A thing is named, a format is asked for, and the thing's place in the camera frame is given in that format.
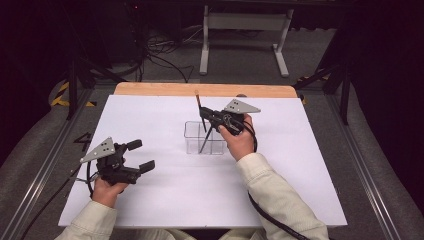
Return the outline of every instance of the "metal stand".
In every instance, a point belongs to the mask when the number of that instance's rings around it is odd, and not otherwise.
[[[342,95],[340,101],[340,117],[343,120],[345,125],[348,125],[347,122],[347,107],[349,101],[349,89],[350,89],[350,81],[351,74],[349,71],[348,64],[343,65],[333,65],[329,68],[320,70],[316,72],[309,78],[303,78],[301,82],[297,82],[293,85],[295,90],[300,90],[303,87],[327,76],[330,75],[325,85],[322,87],[324,94],[334,94],[340,84],[342,86]]]
[[[287,14],[235,14],[235,13],[209,13],[205,6],[203,17],[203,47],[200,58],[200,75],[208,73],[209,60],[209,29],[247,29],[281,31],[280,41],[273,44],[273,51],[282,77],[288,77],[286,63],[281,53],[293,16],[293,9]]]
[[[78,57],[75,54],[74,60],[69,66],[69,112],[67,120],[71,119],[76,110],[78,109],[78,80],[81,82],[84,88],[93,88],[96,85],[96,80],[92,76],[90,70],[94,69],[102,75],[112,79],[113,81],[120,83],[126,82],[125,79],[119,77],[115,73],[93,63],[89,60]]]

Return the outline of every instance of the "white paper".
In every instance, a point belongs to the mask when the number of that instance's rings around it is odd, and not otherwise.
[[[202,97],[201,102],[202,106],[222,110],[232,99]],[[328,226],[346,225],[300,100],[239,100],[262,110],[251,114],[258,152],[298,191],[318,219]],[[142,147],[125,153],[125,166],[137,168],[150,160],[156,163],[154,170],[141,175],[137,184],[119,195],[117,227],[262,226],[228,149],[223,155],[186,153],[184,124],[199,120],[194,96],[109,96],[89,151],[107,137],[120,144],[141,139]],[[85,179],[85,175],[83,165],[78,177]],[[89,200],[86,184],[75,182],[59,225],[70,225]]]

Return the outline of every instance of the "clear plastic box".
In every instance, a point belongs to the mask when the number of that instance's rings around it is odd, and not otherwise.
[[[185,123],[184,137],[187,154],[220,155],[224,153],[225,140],[215,129],[212,129],[205,142],[207,131],[211,127],[209,122],[206,121],[205,124],[206,132],[202,122]]]

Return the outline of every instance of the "cable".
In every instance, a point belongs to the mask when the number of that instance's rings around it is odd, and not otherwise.
[[[96,71],[100,72],[101,74],[103,74],[104,76],[112,79],[113,81],[120,83],[120,82],[126,82],[127,80],[117,76],[115,73],[100,67],[99,65],[97,65],[94,62],[89,61],[88,59],[84,59],[84,58],[79,58],[79,60],[81,60],[82,63],[84,63],[87,66],[90,66],[91,68],[95,69]]]
[[[143,74],[144,74],[144,62],[143,64],[141,64],[141,66],[138,67],[138,70],[140,72],[140,76],[138,77],[138,79],[136,78],[135,80],[138,82],[143,81]]]
[[[151,44],[149,43],[148,44],[148,48],[149,48],[150,51],[153,51],[153,52],[155,52],[157,54],[160,54],[160,53],[171,53],[171,52],[177,50],[178,48],[180,48],[182,45],[185,45],[185,44],[188,45],[188,44],[191,44],[192,42],[202,43],[201,41],[198,41],[198,40],[192,40],[192,38],[194,38],[202,30],[203,30],[203,28],[199,28],[191,36],[189,36],[188,38],[184,39],[181,44],[177,44],[175,41],[161,41],[161,42],[158,42],[158,43],[155,43],[155,42],[153,42]],[[160,36],[160,35],[156,35],[156,36],[150,37],[150,39],[152,39],[152,38],[156,38],[157,39],[158,36]],[[169,46],[169,49],[166,49],[165,50],[164,45],[170,45]],[[161,50],[157,50],[157,49],[152,49],[151,48],[151,47],[157,47],[157,46],[163,46],[163,47],[162,47]]]
[[[23,240],[26,237],[32,225],[35,223],[35,221],[38,219],[41,213],[47,208],[47,206],[53,201],[53,199],[59,194],[59,192],[65,187],[65,185],[69,182],[69,180],[71,180],[71,178],[75,175],[75,173],[79,171],[80,168],[81,168],[81,164],[78,165],[78,167],[72,171],[72,174],[65,180],[62,186],[59,187],[59,189],[53,194],[53,196],[51,196],[50,199],[44,204],[44,206],[37,212],[35,217],[32,219],[32,221],[29,223],[24,233],[22,234],[20,238],[21,240]]]
[[[87,163],[87,172],[86,172],[86,182],[87,183],[87,187],[88,187],[88,191],[90,191],[90,198],[93,198],[93,187],[91,187],[91,176],[90,176],[90,167],[91,167],[91,161],[89,161]]]
[[[253,137],[253,151],[256,152],[258,149],[258,140],[256,139],[255,136],[255,129],[253,128],[252,124],[243,121],[243,124],[245,124],[245,128],[246,131],[248,131],[250,133],[250,135],[252,135]],[[295,230],[293,230],[292,228],[290,228],[289,226],[285,225],[284,223],[279,222],[278,220],[276,220],[275,218],[273,218],[272,216],[270,216],[268,213],[266,213],[252,198],[252,196],[249,194],[249,199],[250,202],[252,203],[253,207],[256,209],[256,211],[262,216],[264,217],[266,220],[268,220],[269,222],[271,222],[272,224],[274,224],[275,226],[279,227],[280,229],[284,230],[285,232],[287,232],[288,234],[290,234],[291,236],[293,236],[296,239],[299,240],[309,240],[307,237],[303,236],[302,234],[296,232]]]
[[[178,70],[178,72],[180,72],[181,73],[181,75],[183,76],[183,78],[184,78],[184,82],[185,83],[188,83],[188,80],[187,80],[187,78],[186,78],[186,76],[184,75],[184,73],[177,67],[177,66],[175,66],[174,64],[172,64],[171,62],[169,62],[169,61],[167,61],[167,60],[165,60],[165,59],[163,59],[163,58],[160,58],[160,57],[158,57],[158,56],[155,56],[155,55],[150,55],[150,57],[154,57],[154,58],[157,58],[157,59],[159,59],[159,60],[162,60],[162,61],[164,61],[164,62],[166,62],[166,63],[168,63],[169,65],[171,65],[172,67],[174,67],[175,69],[177,69]]]
[[[123,70],[121,72],[112,72],[112,73],[115,74],[115,75],[117,75],[117,76],[119,76],[119,77],[127,76],[127,75],[129,75],[129,74],[137,71],[137,69],[140,67],[140,65],[142,64],[142,62],[143,62],[142,60],[141,61],[137,61],[137,64],[136,65],[134,65],[134,66],[132,66],[132,67],[126,69],[126,70]],[[98,73],[94,73],[94,72],[91,72],[91,74],[95,78],[97,78],[97,79],[109,79],[104,74],[98,74]]]
[[[150,53],[155,53],[156,55],[161,53],[171,53],[179,47],[174,41],[159,41],[158,37],[161,37],[161,35],[151,36],[147,40],[147,49]]]
[[[296,232],[295,230],[293,230],[289,226],[285,225],[284,223],[281,223],[278,220],[276,220],[275,218],[271,217],[268,213],[266,213],[264,210],[262,210],[262,208],[259,207],[259,205],[253,200],[253,198],[250,195],[250,193],[248,193],[248,194],[249,194],[250,202],[252,203],[253,207],[256,209],[256,211],[262,217],[264,217],[266,220],[268,220],[269,222],[271,222],[275,226],[279,227],[280,229],[284,230],[285,232],[287,232],[288,234],[290,234],[292,237],[294,237],[296,239],[299,239],[299,240],[309,240],[309,238],[303,236],[302,234]]]
[[[168,66],[164,66],[164,65],[162,65],[162,64],[159,64],[159,63],[157,63],[157,62],[155,62],[155,61],[153,61],[152,59],[149,59],[153,64],[156,64],[156,65],[158,65],[158,66],[161,66],[161,67],[164,67],[164,68],[176,68],[176,69],[186,69],[186,68],[191,68],[191,70],[190,70],[190,73],[188,74],[188,77],[186,77],[186,83],[188,82],[188,80],[190,79],[190,76],[191,76],[191,74],[193,73],[193,70],[194,70],[194,66],[193,65],[190,65],[190,66],[185,66],[185,67],[176,67],[176,66],[174,66],[174,67],[168,67]]]

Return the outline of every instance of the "hand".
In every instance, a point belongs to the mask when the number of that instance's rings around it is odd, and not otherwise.
[[[126,187],[128,183],[116,183],[111,186],[108,182],[97,177],[94,182],[94,192],[93,192],[93,201],[103,204],[107,207],[113,208],[115,206],[116,199],[118,194],[120,194]]]
[[[244,121],[253,127],[252,117],[250,117],[249,114],[244,114]],[[248,131],[243,130],[239,135],[233,136],[224,126],[220,125],[219,132],[227,142],[227,147],[236,161],[254,152],[253,137]]]

